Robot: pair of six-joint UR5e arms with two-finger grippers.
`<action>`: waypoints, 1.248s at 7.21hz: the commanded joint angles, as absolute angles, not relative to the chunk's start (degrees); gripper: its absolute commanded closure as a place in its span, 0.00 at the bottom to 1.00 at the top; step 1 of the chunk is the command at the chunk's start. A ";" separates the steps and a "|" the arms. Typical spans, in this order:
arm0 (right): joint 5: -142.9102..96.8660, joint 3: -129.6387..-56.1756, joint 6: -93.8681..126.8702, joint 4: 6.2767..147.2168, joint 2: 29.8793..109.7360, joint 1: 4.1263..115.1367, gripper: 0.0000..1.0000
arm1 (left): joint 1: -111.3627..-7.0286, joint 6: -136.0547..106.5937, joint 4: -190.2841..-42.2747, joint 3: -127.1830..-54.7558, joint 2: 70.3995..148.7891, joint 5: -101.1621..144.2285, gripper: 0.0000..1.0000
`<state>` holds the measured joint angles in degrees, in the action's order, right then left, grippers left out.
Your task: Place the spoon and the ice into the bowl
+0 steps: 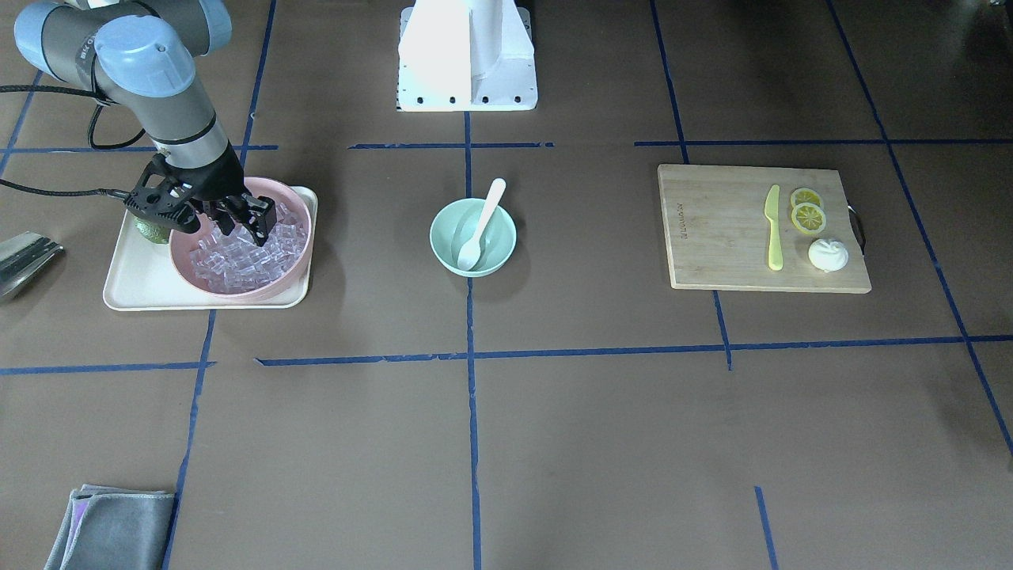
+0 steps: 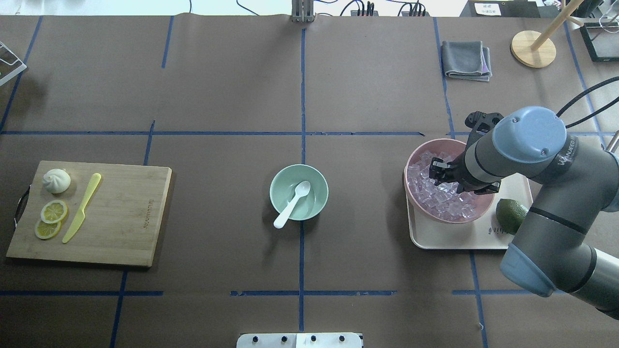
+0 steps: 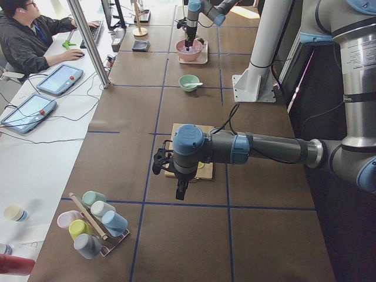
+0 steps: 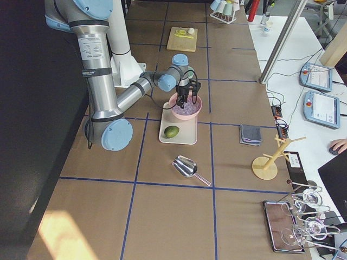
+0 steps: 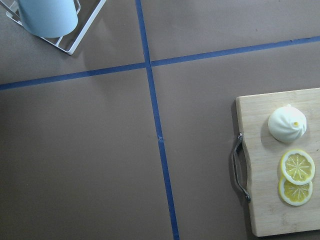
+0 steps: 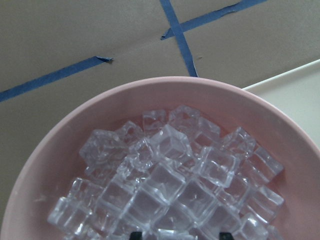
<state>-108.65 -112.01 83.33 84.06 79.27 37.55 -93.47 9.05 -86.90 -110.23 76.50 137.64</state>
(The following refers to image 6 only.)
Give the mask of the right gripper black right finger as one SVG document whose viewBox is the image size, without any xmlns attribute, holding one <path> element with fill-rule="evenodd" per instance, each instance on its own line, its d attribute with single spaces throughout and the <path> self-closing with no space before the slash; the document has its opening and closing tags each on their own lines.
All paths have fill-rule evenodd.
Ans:
<svg viewBox="0 0 320 240">
<path fill-rule="evenodd" d="M 230 232 L 220 232 L 219 240 L 233 240 L 233 235 Z"/>
</svg>

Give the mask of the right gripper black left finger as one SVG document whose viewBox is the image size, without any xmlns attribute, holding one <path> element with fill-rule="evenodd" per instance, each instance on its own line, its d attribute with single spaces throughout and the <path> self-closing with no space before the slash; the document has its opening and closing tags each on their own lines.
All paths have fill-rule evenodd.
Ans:
<svg viewBox="0 0 320 240">
<path fill-rule="evenodd" d="M 142 240 L 143 233 L 141 231 L 133 231 L 130 233 L 130 240 Z"/>
</svg>

